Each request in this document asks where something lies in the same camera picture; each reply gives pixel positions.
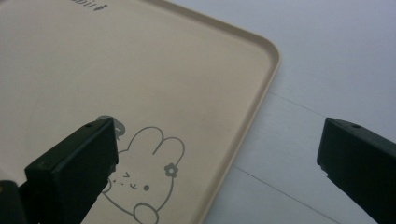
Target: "cartoon rabbit drawing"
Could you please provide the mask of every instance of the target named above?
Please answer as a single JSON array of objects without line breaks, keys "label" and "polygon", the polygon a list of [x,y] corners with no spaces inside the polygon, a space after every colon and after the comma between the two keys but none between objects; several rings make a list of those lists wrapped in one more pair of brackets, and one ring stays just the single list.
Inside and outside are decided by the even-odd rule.
[{"label": "cartoon rabbit drawing", "polygon": [[[116,130],[122,132],[123,125],[117,124],[115,120]],[[159,212],[172,195],[184,150],[180,139],[165,137],[160,128],[143,128],[119,151],[120,161],[104,196],[138,223],[158,223]]]}]

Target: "rabbit ear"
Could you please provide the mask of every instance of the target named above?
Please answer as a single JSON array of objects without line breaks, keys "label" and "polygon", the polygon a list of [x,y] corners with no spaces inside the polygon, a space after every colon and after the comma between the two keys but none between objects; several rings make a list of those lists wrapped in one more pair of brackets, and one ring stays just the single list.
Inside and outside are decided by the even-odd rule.
[{"label": "rabbit ear", "polygon": [[134,135],[128,147],[121,152],[133,152],[138,154],[152,155],[153,151],[163,141],[163,131],[157,127],[147,127]]},{"label": "rabbit ear", "polygon": [[161,157],[161,161],[164,165],[173,163],[175,166],[178,165],[180,160],[183,158],[185,146],[184,143],[176,137],[168,137],[155,149],[153,155],[157,158]]}]

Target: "tray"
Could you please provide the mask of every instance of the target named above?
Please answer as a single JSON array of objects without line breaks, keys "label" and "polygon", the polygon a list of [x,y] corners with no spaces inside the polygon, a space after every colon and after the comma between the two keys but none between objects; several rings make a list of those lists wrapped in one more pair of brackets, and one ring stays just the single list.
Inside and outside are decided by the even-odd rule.
[{"label": "tray", "polygon": [[1,1],[0,177],[112,116],[120,164],[83,223],[201,223],[280,63],[164,1]]}]

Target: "white background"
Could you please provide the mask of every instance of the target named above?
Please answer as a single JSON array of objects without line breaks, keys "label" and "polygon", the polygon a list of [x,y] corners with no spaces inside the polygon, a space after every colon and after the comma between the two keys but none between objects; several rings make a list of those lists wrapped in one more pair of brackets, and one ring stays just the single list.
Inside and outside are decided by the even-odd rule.
[{"label": "white background", "polygon": [[327,117],[396,142],[396,2],[173,2],[263,35],[282,54],[206,223],[375,223],[316,156]]}]

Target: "rabbit face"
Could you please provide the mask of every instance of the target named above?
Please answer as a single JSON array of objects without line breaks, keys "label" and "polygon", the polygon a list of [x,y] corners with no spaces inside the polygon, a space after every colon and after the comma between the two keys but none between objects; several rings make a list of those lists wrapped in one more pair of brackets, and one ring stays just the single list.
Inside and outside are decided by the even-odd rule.
[{"label": "rabbit face", "polygon": [[128,148],[119,152],[119,165],[104,195],[139,223],[157,223],[158,212],[172,194],[183,154],[180,139],[164,138],[156,127],[140,130]]}]

